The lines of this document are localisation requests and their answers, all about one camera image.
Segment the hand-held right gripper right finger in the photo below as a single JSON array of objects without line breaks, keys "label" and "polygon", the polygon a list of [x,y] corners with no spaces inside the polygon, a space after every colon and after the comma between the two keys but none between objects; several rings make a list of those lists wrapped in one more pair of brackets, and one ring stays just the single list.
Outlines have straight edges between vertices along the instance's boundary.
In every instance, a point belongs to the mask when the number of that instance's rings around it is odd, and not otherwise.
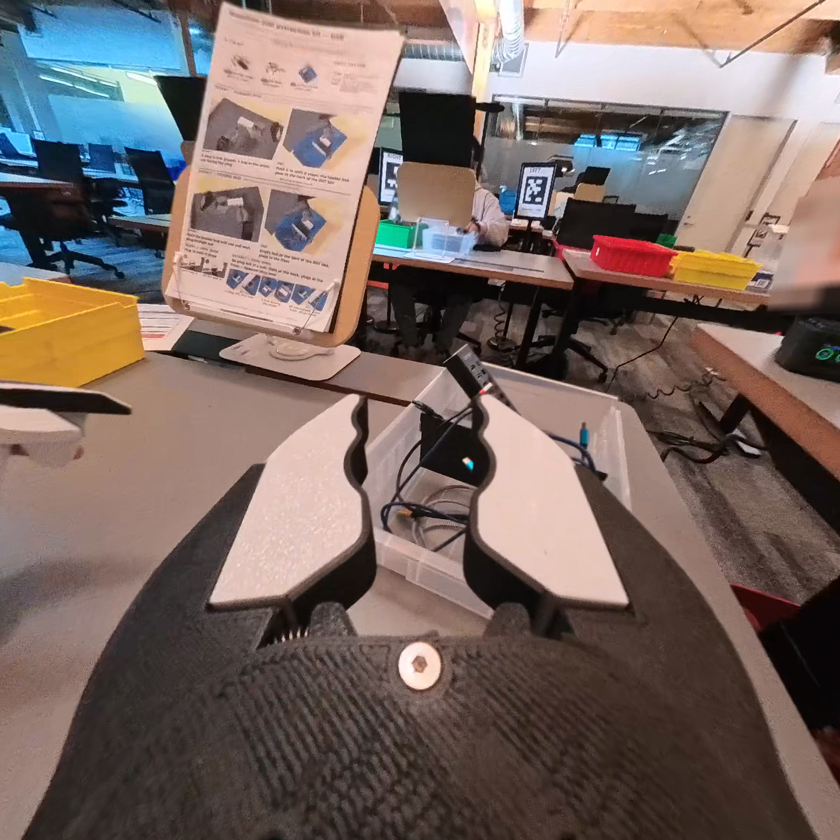
[{"label": "hand-held right gripper right finger", "polygon": [[492,395],[472,404],[481,456],[464,537],[469,588],[490,607],[520,597],[564,606],[629,607],[577,465],[560,443]]}]

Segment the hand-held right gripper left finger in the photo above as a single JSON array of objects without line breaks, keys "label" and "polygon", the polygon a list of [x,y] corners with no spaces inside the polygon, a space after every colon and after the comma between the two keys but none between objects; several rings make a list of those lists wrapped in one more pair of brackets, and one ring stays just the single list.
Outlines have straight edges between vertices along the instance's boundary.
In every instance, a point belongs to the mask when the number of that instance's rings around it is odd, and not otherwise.
[{"label": "hand-held right gripper left finger", "polygon": [[376,575],[367,400],[350,394],[267,458],[209,596],[211,607],[356,603]]}]

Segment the yellow plastic bin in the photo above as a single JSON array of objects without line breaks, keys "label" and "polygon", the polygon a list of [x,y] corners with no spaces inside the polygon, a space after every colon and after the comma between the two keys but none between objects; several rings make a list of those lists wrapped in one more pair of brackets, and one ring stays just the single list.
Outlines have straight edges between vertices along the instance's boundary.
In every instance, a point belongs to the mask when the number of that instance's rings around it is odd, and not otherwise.
[{"label": "yellow plastic bin", "polygon": [[1,285],[1,379],[81,387],[144,358],[138,298],[25,278]]}]

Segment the black usb hub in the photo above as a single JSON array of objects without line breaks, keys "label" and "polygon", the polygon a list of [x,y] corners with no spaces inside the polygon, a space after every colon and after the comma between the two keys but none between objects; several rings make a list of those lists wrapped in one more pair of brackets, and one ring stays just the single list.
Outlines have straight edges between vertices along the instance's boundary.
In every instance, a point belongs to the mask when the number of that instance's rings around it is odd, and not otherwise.
[{"label": "black usb hub", "polygon": [[501,389],[498,382],[483,365],[479,356],[465,344],[450,355],[444,362],[444,368],[451,374],[461,390],[469,399],[477,396],[494,396],[515,413],[519,413],[513,402]]}]

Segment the paper sheet on table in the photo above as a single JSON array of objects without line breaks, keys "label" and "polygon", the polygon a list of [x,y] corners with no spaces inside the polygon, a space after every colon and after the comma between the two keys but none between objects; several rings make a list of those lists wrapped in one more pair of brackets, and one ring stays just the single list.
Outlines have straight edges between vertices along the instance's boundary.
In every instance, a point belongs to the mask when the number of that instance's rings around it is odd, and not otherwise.
[{"label": "paper sheet on table", "polygon": [[138,313],[145,352],[172,351],[194,321],[165,304],[139,303]]}]

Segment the white card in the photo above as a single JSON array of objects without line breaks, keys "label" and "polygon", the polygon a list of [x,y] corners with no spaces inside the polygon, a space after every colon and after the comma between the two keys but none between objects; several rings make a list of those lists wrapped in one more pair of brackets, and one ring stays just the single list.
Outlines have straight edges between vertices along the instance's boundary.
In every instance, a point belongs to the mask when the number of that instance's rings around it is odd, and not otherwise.
[{"label": "white card", "polygon": [[220,350],[219,358],[260,371],[278,373],[306,382],[325,382],[361,356],[361,350],[342,344],[334,348],[303,343],[264,333]]}]

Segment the black-legged wooden table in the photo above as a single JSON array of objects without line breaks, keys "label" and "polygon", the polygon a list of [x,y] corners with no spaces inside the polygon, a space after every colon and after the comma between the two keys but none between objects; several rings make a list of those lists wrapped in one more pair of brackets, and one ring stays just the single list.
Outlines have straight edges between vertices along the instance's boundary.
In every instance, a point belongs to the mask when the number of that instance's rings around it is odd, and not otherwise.
[{"label": "black-legged wooden table", "polygon": [[782,333],[792,316],[769,309],[770,295],[761,290],[710,287],[673,280],[615,272],[599,267],[588,251],[567,248],[561,256],[573,286],[555,348],[564,348],[578,331],[586,302],[594,299],[594,285],[620,288],[615,303],[632,312],[663,314],[672,318],[709,322],[766,333]]}]

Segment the grey table wooden edge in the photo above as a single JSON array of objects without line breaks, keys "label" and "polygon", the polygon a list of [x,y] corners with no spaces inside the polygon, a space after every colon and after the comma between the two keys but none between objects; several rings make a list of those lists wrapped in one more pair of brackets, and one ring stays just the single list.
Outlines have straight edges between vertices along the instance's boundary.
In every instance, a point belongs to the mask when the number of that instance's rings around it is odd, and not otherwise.
[{"label": "grey table wooden edge", "polygon": [[446,270],[462,276],[484,277],[536,287],[528,320],[519,345],[515,369],[525,371],[533,344],[534,333],[542,310],[543,291],[572,292],[574,279],[561,259],[547,255],[534,255],[512,250],[473,251],[467,257],[457,257],[451,262],[425,258],[424,254],[404,248],[387,248],[374,245],[371,261],[379,264],[411,266],[425,270]]}]

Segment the red storage tray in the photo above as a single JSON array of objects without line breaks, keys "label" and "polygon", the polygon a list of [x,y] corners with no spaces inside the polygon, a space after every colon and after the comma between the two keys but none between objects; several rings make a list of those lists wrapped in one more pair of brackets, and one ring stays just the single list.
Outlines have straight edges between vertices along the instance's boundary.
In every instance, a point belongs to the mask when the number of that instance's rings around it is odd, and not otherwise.
[{"label": "red storage tray", "polygon": [[593,236],[591,260],[599,268],[640,277],[663,278],[677,251],[656,243],[603,234]]}]

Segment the small clear plastic bin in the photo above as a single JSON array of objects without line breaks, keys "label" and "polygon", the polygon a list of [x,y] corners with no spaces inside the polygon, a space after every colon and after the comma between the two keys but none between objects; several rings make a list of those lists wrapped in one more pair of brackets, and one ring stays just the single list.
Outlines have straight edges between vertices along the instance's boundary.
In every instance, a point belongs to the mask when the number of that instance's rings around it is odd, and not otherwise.
[{"label": "small clear plastic bin", "polygon": [[427,259],[441,261],[469,256],[478,239],[477,232],[429,219],[419,223],[415,248]]}]

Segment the yellow storage tray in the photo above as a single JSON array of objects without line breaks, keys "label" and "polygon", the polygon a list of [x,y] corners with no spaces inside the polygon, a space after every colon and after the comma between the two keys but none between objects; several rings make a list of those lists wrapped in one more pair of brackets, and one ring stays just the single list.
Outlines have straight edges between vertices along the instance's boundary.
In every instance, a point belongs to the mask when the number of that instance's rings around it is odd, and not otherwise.
[{"label": "yellow storage tray", "polygon": [[676,282],[735,291],[746,290],[761,268],[751,259],[706,250],[679,251],[669,265]]}]

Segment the black device green lights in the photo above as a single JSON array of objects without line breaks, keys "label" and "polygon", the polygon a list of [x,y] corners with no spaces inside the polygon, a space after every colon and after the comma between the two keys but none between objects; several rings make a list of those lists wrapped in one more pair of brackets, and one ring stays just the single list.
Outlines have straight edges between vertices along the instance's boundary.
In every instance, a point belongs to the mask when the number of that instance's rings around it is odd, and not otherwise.
[{"label": "black device green lights", "polygon": [[788,372],[839,383],[839,320],[798,318],[783,336],[774,361]]}]

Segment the black monitor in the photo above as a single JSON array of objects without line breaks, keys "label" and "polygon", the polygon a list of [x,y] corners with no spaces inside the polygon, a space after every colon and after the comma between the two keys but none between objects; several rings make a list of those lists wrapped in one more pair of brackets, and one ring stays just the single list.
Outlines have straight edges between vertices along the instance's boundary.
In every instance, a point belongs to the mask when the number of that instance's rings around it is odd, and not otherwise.
[{"label": "black monitor", "polygon": [[207,78],[153,75],[154,82],[185,142],[196,140]]}]

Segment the printed instruction sheet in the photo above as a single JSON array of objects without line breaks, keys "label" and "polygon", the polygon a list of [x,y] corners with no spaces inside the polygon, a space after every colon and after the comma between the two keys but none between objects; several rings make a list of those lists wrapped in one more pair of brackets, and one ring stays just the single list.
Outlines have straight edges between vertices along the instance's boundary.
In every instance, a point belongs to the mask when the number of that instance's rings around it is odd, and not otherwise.
[{"label": "printed instruction sheet", "polygon": [[399,27],[223,3],[165,295],[256,329],[330,333]]}]

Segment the black framed marker sign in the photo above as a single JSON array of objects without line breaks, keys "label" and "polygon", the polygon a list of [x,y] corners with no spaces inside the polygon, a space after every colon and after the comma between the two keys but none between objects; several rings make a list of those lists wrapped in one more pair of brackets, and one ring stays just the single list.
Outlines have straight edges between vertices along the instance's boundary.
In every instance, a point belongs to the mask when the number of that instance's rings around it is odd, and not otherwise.
[{"label": "black framed marker sign", "polygon": [[549,214],[556,161],[523,163],[520,168],[513,216],[528,222],[541,222]]},{"label": "black framed marker sign", "polygon": [[381,207],[389,207],[396,197],[397,173],[402,163],[401,151],[380,148],[376,195]]}]

